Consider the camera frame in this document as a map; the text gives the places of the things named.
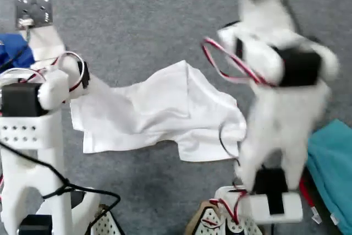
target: teal cloth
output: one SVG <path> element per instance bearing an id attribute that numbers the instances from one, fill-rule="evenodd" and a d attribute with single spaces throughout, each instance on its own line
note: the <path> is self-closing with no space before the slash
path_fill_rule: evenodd
<path id="1" fill-rule="evenodd" d="M 352 129 L 334 120 L 312 135 L 307 167 L 343 234 L 352 234 Z"/>

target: fabric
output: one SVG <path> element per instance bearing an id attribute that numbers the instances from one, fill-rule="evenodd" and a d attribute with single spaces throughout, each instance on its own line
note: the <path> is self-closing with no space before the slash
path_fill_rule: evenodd
<path id="1" fill-rule="evenodd" d="M 309 141 L 307 167 L 343 234 L 352 234 L 352 129 L 334 120 Z"/>
<path id="2" fill-rule="evenodd" d="M 222 124 L 228 151 L 238 154 L 246 122 L 236 104 L 181 61 L 124 88 L 111 89 L 93 77 L 89 94 L 72 101 L 71 116 L 73 127 L 85 132 L 84 153 L 134 150 L 174 140 L 181 160 L 204 162 L 231 158 L 219 142 Z"/>
<path id="3" fill-rule="evenodd" d="M 28 68 L 34 63 L 34 57 L 32 50 L 20 34 L 0 34 L 0 65 L 7 63 L 21 51 L 18 59 L 14 60 L 7 69 L 11 67 Z"/>

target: metal bracket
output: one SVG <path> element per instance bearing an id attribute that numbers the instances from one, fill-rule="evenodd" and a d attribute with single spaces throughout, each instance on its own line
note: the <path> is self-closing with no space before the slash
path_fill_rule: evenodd
<path id="1" fill-rule="evenodd" d="M 16 29 L 24 30 L 23 20 L 31 19 L 32 28 L 51 25 L 53 23 L 53 10 L 51 0 L 16 0 L 15 1 Z"/>

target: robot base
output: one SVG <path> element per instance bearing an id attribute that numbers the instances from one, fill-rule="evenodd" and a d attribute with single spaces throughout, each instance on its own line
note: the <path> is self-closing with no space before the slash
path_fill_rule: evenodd
<path id="1" fill-rule="evenodd" d="M 215 192 L 215 199 L 223 199 L 231 209 L 240 195 L 234 187 L 220 187 Z M 303 219 L 302 202 L 299 194 L 287 192 L 282 194 L 284 214 L 271 215 L 267 195 L 248 195 L 238 205 L 238 215 L 252 219 L 257 225 L 271 223 L 297 223 Z"/>

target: black cable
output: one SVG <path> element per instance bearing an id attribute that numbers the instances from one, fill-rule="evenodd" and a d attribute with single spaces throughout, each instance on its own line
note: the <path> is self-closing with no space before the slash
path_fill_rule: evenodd
<path id="1" fill-rule="evenodd" d="M 231 156 L 234 160 L 236 160 L 236 162 L 238 163 L 239 166 L 241 166 L 240 161 L 238 160 L 238 157 L 235 156 L 235 155 L 233 155 L 231 152 L 229 152 L 229 151 L 227 150 L 227 148 L 225 147 L 224 142 L 222 141 L 221 132 L 222 132 L 224 126 L 225 126 L 225 123 L 221 124 L 221 125 L 220 125 L 220 128 L 219 128 L 219 141 L 220 141 L 221 147 L 224 149 L 224 151 L 225 151 L 229 156 Z"/>
<path id="2" fill-rule="evenodd" d="M 81 187 L 79 185 L 75 185 L 75 184 L 71 184 L 70 181 L 65 178 L 62 174 L 60 174 L 52 165 L 50 165 L 49 163 L 40 161 L 36 158 L 33 158 L 29 155 L 26 155 L 12 147 L 10 147 L 9 145 L 5 144 L 4 142 L 0 141 L 0 145 L 2 148 L 4 148 L 5 150 L 18 155 L 21 158 L 24 158 L 28 161 L 31 161 L 33 163 L 36 163 L 38 165 L 47 167 L 50 171 L 52 171 L 59 179 L 60 181 L 63 183 L 63 186 L 60 187 L 58 190 L 56 190 L 55 192 L 48 194 L 48 195 L 44 195 L 43 198 L 44 199 L 48 199 L 50 197 L 53 197 L 55 195 L 62 195 L 64 193 L 68 193 L 71 192 L 73 190 L 79 190 L 79 191 L 83 191 L 83 192 L 87 192 L 87 193 L 96 193 L 96 194 L 102 194 L 102 195 L 110 195 L 116 198 L 115 202 L 112 203 L 109 207 L 107 207 L 105 210 L 103 210 L 89 225 L 88 225 L 88 230 L 91 229 L 92 226 L 94 226 L 95 223 L 97 223 L 99 221 L 99 219 L 104 216 L 107 212 L 109 212 L 110 210 L 112 210 L 120 201 L 121 201 L 121 197 L 116 194 L 116 193 L 112 193 L 109 191 L 105 191 L 105 190 L 99 190 L 99 189 L 92 189 L 92 188 L 85 188 L 85 187 Z"/>

